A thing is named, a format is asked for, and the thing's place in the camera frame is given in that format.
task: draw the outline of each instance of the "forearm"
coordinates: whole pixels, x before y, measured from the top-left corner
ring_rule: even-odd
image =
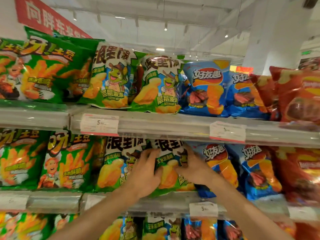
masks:
[[[212,180],[207,187],[215,193],[218,202],[226,208],[228,217],[238,224],[246,238],[292,240],[224,178],[214,172],[210,178]]]
[[[98,239],[122,212],[137,201],[138,198],[130,193],[130,189],[120,187],[63,229],[58,230],[50,240]]]

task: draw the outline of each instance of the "red banner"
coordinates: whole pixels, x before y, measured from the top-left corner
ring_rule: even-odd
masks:
[[[77,38],[92,38],[40,0],[15,0],[18,22],[41,32]]]

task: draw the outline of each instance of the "person's right hand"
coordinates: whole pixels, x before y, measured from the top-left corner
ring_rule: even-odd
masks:
[[[189,145],[184,143],[184,148],[188,152],[188,166],[177,166],[174,170],[191,183],[206,185],[212,178],[214,171],[205,161],[194,153]]]

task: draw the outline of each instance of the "ceiling light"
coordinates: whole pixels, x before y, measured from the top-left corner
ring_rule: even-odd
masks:
[[[98,15],[97,15],[97,19],[98,19],[98,23],[101,24],[101,16],[100,16],[99,13],[98,13]]]
[[[73,20],[77,21],[77,14],[75,11],[73,11]]]
[[[189,25],[186,24],[186,26],[184,27],[184,34],[186,34],[188,32],[188,29],[189,29]]]

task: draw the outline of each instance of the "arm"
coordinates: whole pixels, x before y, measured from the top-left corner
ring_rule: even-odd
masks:
[[[158,154],[159,150],[155,149],[143,151],[140,159],[134,164],[128,180],[120,188],[66,227],[58,230],[50,240],[98,239],[121,213],[158,187],[162,175],[162,168],[154,173]]]
[[[188,167],[176,167],[178,174],[195,184],[206,185],[217,196],[217,201],[228,212],[248,239],[292,240],[276,223],[249,202],[234,186],[212,170],[185,144],[188,151]]]

